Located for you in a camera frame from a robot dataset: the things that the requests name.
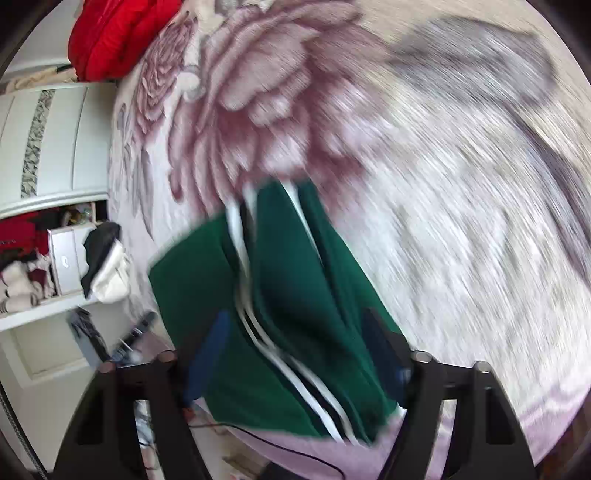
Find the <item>black cable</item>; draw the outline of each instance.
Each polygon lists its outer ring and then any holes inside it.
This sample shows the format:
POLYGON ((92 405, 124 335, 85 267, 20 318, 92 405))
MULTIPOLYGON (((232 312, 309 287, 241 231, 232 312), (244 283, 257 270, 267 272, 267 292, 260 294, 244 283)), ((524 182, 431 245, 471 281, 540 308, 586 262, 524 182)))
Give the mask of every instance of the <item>black cable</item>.
POLYGON ((41 476, 43 480, 49 480, 49 473, 47 473, 47 470, 45 470, 45 467, 39 460, 39 457, 33 449, 31 442, 29 442, 29 439, 27 438, 25 431, 22 429, 21 423, 18 421, 17 415, 14 413, 14 409, 12 408, 10 400, 8 399, 8 396, 4 391, 4 386, 2 385, 2 382, 0 382, 0 405, 4 409, 8 421, 10 422, 10 425, 12 426, 14 432, 17 434, 18 440, 21 442, 22 447, 24 448, 25 452, 33 462, 33 465, 37 469, 39 476, 41 476))
POLYGON ((158 456, 158 450, 156 450, 156 445, 153 442, 152 443, 142 443, 142 442, 139 442, 139 444, 141 446, 148 447, 148 448, 152 449, 152 452, 154 452, 154 458, 156 460, 155 461, 155 463, 156 463, 155 466, 146 466, 146 464, 144 463, 144 468, 146 470, 150 470, 150 471, 151 470, 160 470, 160 457, 158 456))
POLYGON ((242 433, 246 433, 247 435, 250 435, 251 437, 256 438, 260 442, 266 443, 267 445, 271 445, 272 447, 279 448, 281 450, 285 450, 286 452, 295 453, 296 455, 301 455, 302 457, 310 458, 312 460, 316 460, 317 462, 320 462, 320 463, 332 468, 333 470, 337 471, 340 474, 342 480, 347 480, 347 476, 345 475, 345 472, 343 472, 336 465, 326 462, 322 458, 315 457, 314 455, 309 455, 308 453, 298 452, 297 450, 292 450, 290 448, 282 447, 281 445, 277 445, 276 443, 269 442, 269 440, 265 440, 264 438, 261 438, 258 435, 255 435, 254 433, 249 432, 246 429, 243 429, 241 427, 233 425, 232 423, 221 422, 221 423, 205 423, 202 425, 189 425, 189 428, 191 428, 191 429, 210 429, 210 428, 214 428, 214 427, 228 427, 231 429, 240 430, 242 433))

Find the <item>red pillow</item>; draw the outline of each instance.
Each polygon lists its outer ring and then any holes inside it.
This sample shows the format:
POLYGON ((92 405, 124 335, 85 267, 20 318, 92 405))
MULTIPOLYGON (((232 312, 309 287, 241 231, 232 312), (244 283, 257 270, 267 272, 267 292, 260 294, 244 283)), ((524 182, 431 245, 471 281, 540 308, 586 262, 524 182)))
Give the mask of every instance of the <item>red pillow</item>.
POLYGON ((86 0, 68 42, 79 80, 98 82, 127 75, 181 0, 86 0))

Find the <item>pink flower pattern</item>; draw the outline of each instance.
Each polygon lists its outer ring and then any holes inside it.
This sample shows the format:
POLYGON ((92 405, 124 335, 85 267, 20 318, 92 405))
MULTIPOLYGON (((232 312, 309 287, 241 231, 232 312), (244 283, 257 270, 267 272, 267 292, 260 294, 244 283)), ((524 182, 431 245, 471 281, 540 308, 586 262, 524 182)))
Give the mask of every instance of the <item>pink flower pattern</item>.
POLYGON ((383 145, 384 102, 359 73, 388 46, 348 1, 277 0, 234 10, 200 54, 200 86, 176 107, 170 188, 201 215, 245 183, 310 176, 330 197, 383 145))
POLYGON ((164 101, 173 91, 178 74, 186 68, 183 59, 196 25, 197 18, 186 12, 162 31, 142 60, 133 99, 138 143, 157 131, 165 119, 164 101))

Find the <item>wire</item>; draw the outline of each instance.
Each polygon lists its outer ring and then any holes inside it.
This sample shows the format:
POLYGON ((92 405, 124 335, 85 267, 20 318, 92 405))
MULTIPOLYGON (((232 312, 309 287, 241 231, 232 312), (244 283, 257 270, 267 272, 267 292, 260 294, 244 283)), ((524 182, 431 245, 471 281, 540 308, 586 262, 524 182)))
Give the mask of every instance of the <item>wire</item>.
POLYGON ((336 465, 326 462, 322 458, 315 457, 314 455, 309 455, 308 453, 298 452, 297 450, 292 450, 287 447, 282 447, 281 445, 277 445, 276 443, 270 442, 269 440, 265 440, 264 438, 261 438, 258 435, 255 435, 254 433, 249 432, 248 430, 238 427, 232 423, 220 422, 220 423, 205 423, 202 425, 189 425, 189 428, 191 428, 191 429, 210 429, 210 428, 214 428, 214 427, 228 427, 231 429, 240 430, 242 433, 246 433, 247 435, 250 435, 251 437, 256 438, 260 442, 266 443, 267 445, 271 445, 272 447, 279 448, 279 449, 284 450, 286 452, 295 453, 296 455, 301 455, 302 457, 310 458, 312 460, 316 460, 317 462, 322 463, 322 464, 326 465, 327 467, 330 467, 333 470, 337 471, 339 473, 339 475, 341 476, 342 480, 347 479, 345 472, 343 472, 336 465))
POLYGON ((160 470, 160 457, 158 455, 158 450, 156 449, 156 445, 154 444, 154 442, 152 442, 152 443, 142 443, 142 442, 139 442, 139 444, 141 446, 144 446, 144 447, 147 447, 147 448, 151 449, 152 450, 152 453, 154 454, 154 463, 155 463, 155 465, 154 466, 147 466, 144 463, 144 468, 146 470, 149 470, 149 471, 160 470))

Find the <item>green jacket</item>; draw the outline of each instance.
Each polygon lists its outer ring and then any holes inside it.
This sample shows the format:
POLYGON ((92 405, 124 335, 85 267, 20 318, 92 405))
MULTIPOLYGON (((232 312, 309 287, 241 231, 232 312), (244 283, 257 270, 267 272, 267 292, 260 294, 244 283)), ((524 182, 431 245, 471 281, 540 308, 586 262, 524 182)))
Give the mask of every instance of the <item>green jacket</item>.
MULTIPOLYGON (((294 365, 301 362, 330 390, 355 437, 373 442, 396 403, 380 386, 362 339, 361 314, 374 308, 391 330, 400 330, 332 228, 314 186, 299 185, 297 197, 309 230, 276 181, 258 192, 254 225, 241 209, 255 317, 299 377, 294 365)), ((238 315, 236 290, 244 277, 235 242, 224 213, 154 265, 150 282, 168 333, 180 345, 195 328, 209 328, 203 319, 229 311, 229 339, 205 393, 213 417, 257 429, 327 436, 326 424, 255 346, 238 315)), ((304 383, 322 397, 310 381, 304 383)), ((327 410, 342 432, 337 415, 327 410)))

